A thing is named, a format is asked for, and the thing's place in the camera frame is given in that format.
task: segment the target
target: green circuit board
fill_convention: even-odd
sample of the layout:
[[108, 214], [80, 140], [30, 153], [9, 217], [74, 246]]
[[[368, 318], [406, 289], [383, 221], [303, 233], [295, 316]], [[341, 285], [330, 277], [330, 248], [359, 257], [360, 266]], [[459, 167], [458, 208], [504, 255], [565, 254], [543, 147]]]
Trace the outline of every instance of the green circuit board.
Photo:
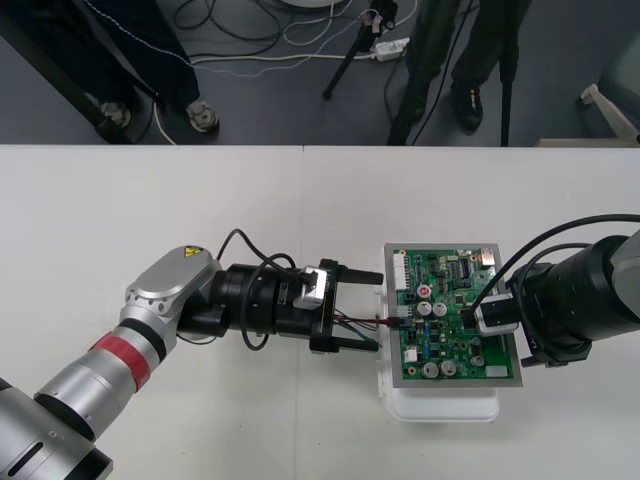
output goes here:
[[394, 254], [404, 261], [406, 286], [396, 291], [398, 315], [410, 317], [412, 323], [400, 329], [403, 378], [512, 379], [507, 337], [482, 337], [475, 326], [465, 328], [470, 325], [465, 326], [460, 314], [495, 275], [493, 252], [395, 250]]

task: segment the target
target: yellow warning label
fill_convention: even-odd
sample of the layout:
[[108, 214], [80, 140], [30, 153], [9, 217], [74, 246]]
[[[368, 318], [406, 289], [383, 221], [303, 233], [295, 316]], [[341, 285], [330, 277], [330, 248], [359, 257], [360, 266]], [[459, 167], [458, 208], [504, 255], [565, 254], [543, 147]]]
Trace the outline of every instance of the yellow warning label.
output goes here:
[[202, 252], [200, 247], [184, 247], [184, 256], [185, 257], [193, 257], [194, 255]]

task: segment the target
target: power strip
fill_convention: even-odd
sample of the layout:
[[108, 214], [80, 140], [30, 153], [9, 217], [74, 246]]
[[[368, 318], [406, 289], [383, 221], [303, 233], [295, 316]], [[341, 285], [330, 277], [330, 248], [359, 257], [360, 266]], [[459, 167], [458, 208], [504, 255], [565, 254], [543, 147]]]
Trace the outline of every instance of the power strip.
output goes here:
[[378, 61], [386, 62], [402, 55], [408, 44], [409, 38], [401, 38], [393, 42], [380, 42], [375, 45], [373, 53]]

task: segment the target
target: red component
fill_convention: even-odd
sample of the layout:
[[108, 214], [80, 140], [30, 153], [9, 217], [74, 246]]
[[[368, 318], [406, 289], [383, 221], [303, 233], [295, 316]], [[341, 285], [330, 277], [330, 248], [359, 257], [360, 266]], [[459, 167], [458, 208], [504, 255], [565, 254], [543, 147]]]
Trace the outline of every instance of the red component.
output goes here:
[[123, 338], [114, 337], [108, 333], [98, 340], [89, 350], [93, 350], [94, 348], [101, 348], [113, 353], [129, 367], [133, 380], [136, 382], [136, 392], [140, 390], [142, 386], [147, 383], [149, 377], [151, 377], [151, 368], [149, 368], [147, 360], [133, 345]]

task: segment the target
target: capacitor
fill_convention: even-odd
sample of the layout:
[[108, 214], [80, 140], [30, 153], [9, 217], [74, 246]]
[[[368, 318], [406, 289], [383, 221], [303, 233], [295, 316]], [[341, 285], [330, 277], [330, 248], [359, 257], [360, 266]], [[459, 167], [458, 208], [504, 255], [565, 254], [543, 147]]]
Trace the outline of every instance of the capacitor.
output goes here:
[[444, 317], [447, 314], [447, 306], [444, 303], [438, 302], [433, 304], [433, 314], [436, 317]]
[[416, 290], [416, 295], [426, 300], [431, 296], [431, 287], [429, 285], [420, 285]]
[[451, 360], [445, 360], [440, 364], [440, 371], [447, 377], [452, 377], [456, 374], [456, 364]]
[[416, 306], [416, 311], [418, 312], [418, 315], [420, 315], [421, 317], [427, 317], [431, 315], [431, 310], [432, 308], [429, 302], [420, 302]]
[[422, 376], [424, 378], [436, 378], [438, 372], [438, 366], [433, 362], [425, 363], [422, 367]]
[[484, 367], [484, 357], [481, 357], [480, 355], [471, 357], [471, 365], [474, 367]]

